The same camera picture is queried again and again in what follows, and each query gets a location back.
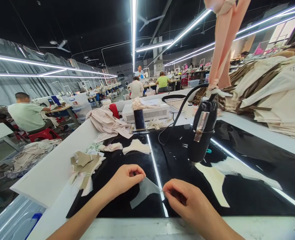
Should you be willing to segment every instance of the light green shirt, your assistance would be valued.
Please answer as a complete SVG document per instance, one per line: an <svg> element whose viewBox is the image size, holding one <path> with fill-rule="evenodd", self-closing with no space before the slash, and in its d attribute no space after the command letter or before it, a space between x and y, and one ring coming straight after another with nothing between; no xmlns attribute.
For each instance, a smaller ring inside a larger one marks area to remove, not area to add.
<svg viewBox="0 0 295 240"><path fill-rule="evenodd" d="M8 107L8 112L21 130L30 132L45 125L40 114L43 108L32 103L15 103Z"/></svg>
<svg viewBox="0 0 295 240"><path fill-rule="evenodd" d="M167 76L161 76L158 78L159 87L167 87L168 86L168 77Z"/></svg>

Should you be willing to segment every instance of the woman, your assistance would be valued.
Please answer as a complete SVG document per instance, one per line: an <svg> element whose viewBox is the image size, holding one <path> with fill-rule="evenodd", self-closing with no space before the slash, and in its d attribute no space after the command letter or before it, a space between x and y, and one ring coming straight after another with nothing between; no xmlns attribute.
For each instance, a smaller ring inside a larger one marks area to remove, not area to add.
<svg viewBox="0 0 295 240"><path fill-rule="evenodd" d="M160 77L156 81L156 85L159 85L159 93L162 92L168 92L168 82L170 82L170 79L167 76L164 76L164 72L160 72Z"/></svg>
<svg viewBox="0 0 295 240"><path fill-rule="evenodd" d="M143 169L136 164L121 166L109 182L47 240L80 239L110 201L140 183L145 177ZM173 210L206 240L243 239L226 224L198 187L172 179L164 185L163 191Z"/></svg>
<svg viewBox="0 0 295 240"><path fill-rule="evenodd" d="M142 97L143 96L143 84L140 82L140 79L135 76L133 78L133 82L131 82L131 85L129 87L129 89L131 90L131 99L135 99L136 97Z"/></svg>

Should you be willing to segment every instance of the chair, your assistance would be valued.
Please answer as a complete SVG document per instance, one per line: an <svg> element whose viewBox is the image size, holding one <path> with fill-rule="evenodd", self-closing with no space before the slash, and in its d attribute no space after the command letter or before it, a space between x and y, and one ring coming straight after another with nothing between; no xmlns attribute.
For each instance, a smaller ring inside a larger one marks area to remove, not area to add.
<svg viewBox="0 0 295 240"><path fill-rule="evenodd" d="M50 128L46 128L45 130L43 130L39 133L29 135L29 138L30 138L31 142L35 142L36 139L38 139L39 141L44 140L44 139L49 139L49 140L62 139L56 132L54 132Z"/></svg>

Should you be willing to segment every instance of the black ceiling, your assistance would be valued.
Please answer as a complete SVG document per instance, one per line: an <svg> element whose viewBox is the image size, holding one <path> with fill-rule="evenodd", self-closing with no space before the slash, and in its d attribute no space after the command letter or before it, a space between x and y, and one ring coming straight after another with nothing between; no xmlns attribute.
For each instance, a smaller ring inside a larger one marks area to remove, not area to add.
<svg viewBox="0 0 295 240"><path fill-rule="evenodd" d="M138 14L152 19L162 14L168 0L138 0ZM265 11L289 0L252 0L241 28L248 23L262 18ZM104 63L101 49L131 39L129 19L129 0L0 0L0 38L14 41L36 50L36 46L53 46L49 42L61 43L71 53L56 48L42 49L55 55L73 58L85 63L84 56L99 59L89 63L99 66ZM173 0L156 37L163 36L163 41L175 38L194 17L204 9L203 0ZM167 53L193 49L214 41L215 14L210 13L182 41L173 46ZM136 42L136 47L148 45L158 20L143 25L137 21L137 37L145 38ZM103 50L107 66L131 62L131 43ZM144 52L136 54L142 60ZM153 57L148 51L145 59Z"/></svg>

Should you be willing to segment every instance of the worker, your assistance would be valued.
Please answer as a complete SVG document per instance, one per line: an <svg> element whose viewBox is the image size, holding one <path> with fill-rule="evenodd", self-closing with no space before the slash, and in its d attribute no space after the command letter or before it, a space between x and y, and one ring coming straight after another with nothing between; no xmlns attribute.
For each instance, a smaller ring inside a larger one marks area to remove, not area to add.
<svg viewBox="0 0 295 240"><path fill-rule="evenodd" d="M285 48L283 51L274 54L272 57L283 56L286 58L293 57L295 55L295 42L293 42L289 47Z"/></svg>
<svg viewBox="0 0 295 240"><path fill-rule="evenodd" d="M138 165L122 165L109 182L47 240L80 239L110 201L140 183L145 177L145 172ZM198 187L172 179L164 185L163 192L173 210L206 240L243 239L223 220Z"/></svg>
<svg viewBox="0 0 295 240"><path fill-rule="evenodd" d="M138 67L137 67L137 72L135 72L135 74L134 74L136 77L141 77L141 75L143 75L143 72L142 72L142 66L141 65L139 65Z"/></svg>
<svg viewBox="0 0 295 240"><path fill-rule="evenodd" d="M41 111L50 111L49 107L41 107L30 103L30 96L23 92L16 93L15 98L16 103L8 107L8 112L21 130L34 134L54 126L50 119L44 121L40 114ZM57 127L61 131L68 129L67 125L58 125Z"/></svg>
<svg viewBox="0 0 295 240"><path fill-rule="evenodd" d="M131 82L129 89L131 91L131 99L143 96L143 84L140 82L140 79L137 76L133 78L133 82Z"/></svg>
<svg viewBox="0 0 295 240"><path fill-rule="evenodd" d="M159 93L168 92L168 82L170 82L170 79L164 75L164 72L160 72L160 77L155 82L156 85L159 85Z"/></svg>

